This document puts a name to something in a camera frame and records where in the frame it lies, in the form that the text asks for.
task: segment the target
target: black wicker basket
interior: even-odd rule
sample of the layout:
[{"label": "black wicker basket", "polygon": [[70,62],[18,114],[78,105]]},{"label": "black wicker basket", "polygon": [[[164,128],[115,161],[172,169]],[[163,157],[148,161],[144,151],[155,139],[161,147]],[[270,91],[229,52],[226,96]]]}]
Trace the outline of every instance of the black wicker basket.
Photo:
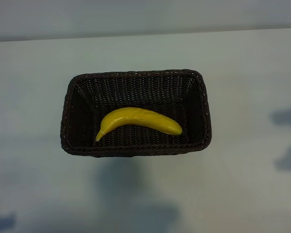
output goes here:
[{"label": "black wicker basket", "polygon": [[[125,125],[95,141],[101,120],[111,111],[140,107],[180,124],[183,133]],[[63,149],[74,155],[132,157],[203,150],[211,141],[207,93],[193,70],[111,72],[73,78],[65,97],[61,125]]]}]

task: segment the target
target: wall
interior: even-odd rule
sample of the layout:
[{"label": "wall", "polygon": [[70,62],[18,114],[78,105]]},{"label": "wall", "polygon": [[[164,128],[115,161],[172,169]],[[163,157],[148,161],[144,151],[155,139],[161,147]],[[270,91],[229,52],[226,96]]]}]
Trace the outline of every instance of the wall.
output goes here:
[{"label": "wall", "polygon": [[0,41],[291,27],[291,0],[0,0]]}]

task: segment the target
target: woven texture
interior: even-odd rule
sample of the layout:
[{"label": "woven texture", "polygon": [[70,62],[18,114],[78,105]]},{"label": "woven texture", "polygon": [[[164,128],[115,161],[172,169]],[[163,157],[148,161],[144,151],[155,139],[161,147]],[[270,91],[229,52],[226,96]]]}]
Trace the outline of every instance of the woven texture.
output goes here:
[{"label": "woven texture", "polygon": [[[123,107],[149,109],[172,118],[180,136],[124,125],[95,141],[101,120]],[[73,78],[65,97],[61,125],[63,149],[74,155],[132,157],[203,150],[211,123],[202,76],[193,70],[111,72]]]}]

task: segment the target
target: basket rim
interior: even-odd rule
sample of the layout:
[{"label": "basket rim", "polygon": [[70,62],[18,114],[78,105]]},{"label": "basket rim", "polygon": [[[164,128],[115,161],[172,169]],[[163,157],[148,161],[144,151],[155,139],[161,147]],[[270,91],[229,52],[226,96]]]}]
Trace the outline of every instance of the basket rim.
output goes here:
[{"label": "basket rim", "polygon": [[[198,142],[193,143],[185,143],[185,144],[141,144],[141,145],[128,145],[128,146],[94,146],[94,147],[75,147],[72,146],[71,143],[68,140],[67,135],[67,127],[65,127],[69,121],[69,106],[71,105],[72,101],[72,94],[75,90],[75,87],[77,86],[78,82],[80,80],[88,80],[92,78],[116,78],[122,75],[130,75],[130,76],[149,76],[151,77],[152,74],[158,74],[160,73],[161,76],[170,76],[170,73],[175,74],[182,74],[182,75],[190,75],[195,80],[197,80],[198,85],[200,87],[200,90],[203,92],[202,95],[202,102],[204,103],[202,105],[202,110],[205,114],[203,114],[203,140],[200,140]],[[104,73],[93,73],[93,74],[82,74],[74,77],[69,85],[67,94],[65,96],[65,103],[64,103],[64,109],[63,109],[63,116],[61,121],[61,144],[62,148],[68,152],[68,153],[74,153],[82,155],[82,153],[106,153],[106,152],[112,152],[112,151],[119,151],[122,150],[123,152],[129,152],[133,150],[134,152],[138,151],[145,151],[145,150],[176,150],[176,149],[189,149],[189,148],[196,148],[200,147],[200,149],[195,149],[193,151],[197,150],[203,150],[205,149],[211,142],[212,133],[211,133],[211,121],[210,121],[210,112],[209,112],[209,105],[208,105],[208,98],[207,98],[207,92],[206,87],[203,81],[203,77],[200,73],[198,73],[195,70],[190,69],[169,69],[169,70],[154,70],[154,71],[127,71],[127,72],[104,72]]]}]

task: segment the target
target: yellow banana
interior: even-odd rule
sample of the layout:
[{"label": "yellow banana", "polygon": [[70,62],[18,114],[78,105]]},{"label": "yellow banana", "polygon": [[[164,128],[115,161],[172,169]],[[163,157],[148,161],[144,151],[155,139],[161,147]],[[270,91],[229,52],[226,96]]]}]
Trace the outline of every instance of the yellow banana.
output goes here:
[{"label": "yellow banana", "polygon": [[96,141],[122,125],[141,125],[170,135],[182,134],[181,126],[171,118],[147,109],[129,107],[116,109],[102,119]]}]

